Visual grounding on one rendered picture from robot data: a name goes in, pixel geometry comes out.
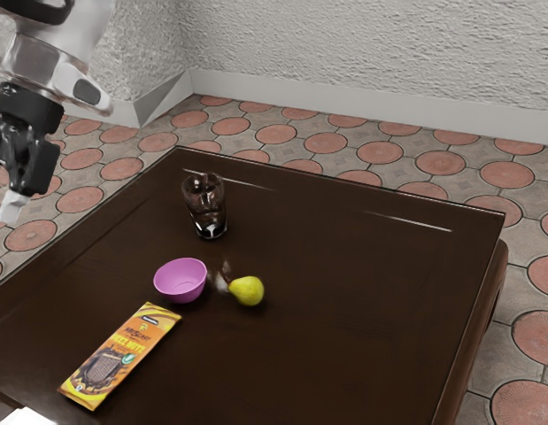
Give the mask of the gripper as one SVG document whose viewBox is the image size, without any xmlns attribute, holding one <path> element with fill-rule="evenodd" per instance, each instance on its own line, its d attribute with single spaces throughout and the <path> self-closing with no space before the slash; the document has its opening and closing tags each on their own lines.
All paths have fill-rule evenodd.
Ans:
<svg viewBox="0 0 548 425">
<path fill-rule="evenodd" d="M 0 222 L 16 222 L 35 194 L 45 194 L 60 147 L 46 139 L 58 130 L 61 104 L 9 81 L 0 82 L 0 161 L 9 187 L 0 206 Z"/>
</svg>

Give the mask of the clear drinking glass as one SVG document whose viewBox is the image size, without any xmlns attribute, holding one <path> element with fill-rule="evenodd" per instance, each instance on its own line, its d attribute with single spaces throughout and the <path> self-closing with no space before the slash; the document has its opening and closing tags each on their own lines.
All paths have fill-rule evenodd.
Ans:
<svg viewBox="0 0 548 425">
<path fill-rule="evenodd" d="M 224 181 L 218 174 L 192 174 L 181 192 L 198 236 L 212 240 L 227 230 Z"/>
</svg>

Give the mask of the purple plastic bowl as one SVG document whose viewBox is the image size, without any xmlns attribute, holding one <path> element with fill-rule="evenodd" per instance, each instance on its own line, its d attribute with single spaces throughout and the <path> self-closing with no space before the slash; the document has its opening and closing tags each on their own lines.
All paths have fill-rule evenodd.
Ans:
<svg viewBox="0 0 548 425">
<path fill-rule="evenodd" d="M 156 290 L 169 301 L 187 304 L 203 292 L 207 280 L 204 262 L 194 258 L 173 259 L 161 266 L 153 277 Z"/>
</svg>

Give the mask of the orange chocolate bar packet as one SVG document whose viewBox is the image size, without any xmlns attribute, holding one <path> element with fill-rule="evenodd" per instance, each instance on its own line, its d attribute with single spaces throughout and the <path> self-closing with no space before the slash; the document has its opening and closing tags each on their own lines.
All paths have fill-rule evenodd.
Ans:
<svg viewBox="0 0 548 425">
<path fill-rule="evenodd" d="M 145 303 L 58 387 L 58 392 L 96 410 L 180 320 L 178 313 Z"/>
</svg>

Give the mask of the yellow-green pear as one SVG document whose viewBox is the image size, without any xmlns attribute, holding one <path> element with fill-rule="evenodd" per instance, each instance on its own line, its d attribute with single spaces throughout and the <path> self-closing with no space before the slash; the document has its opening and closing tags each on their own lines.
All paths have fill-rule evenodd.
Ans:
<svg viewBox="0 0 548 425">
<path fill-rule="evenodd" d="M 245 276 L 234 279 L 228 284 L 228 292 L 237 302 L 244 306 L 258 305 L 265 295 L 262 281 L 256 276 Z"/>
</svg>

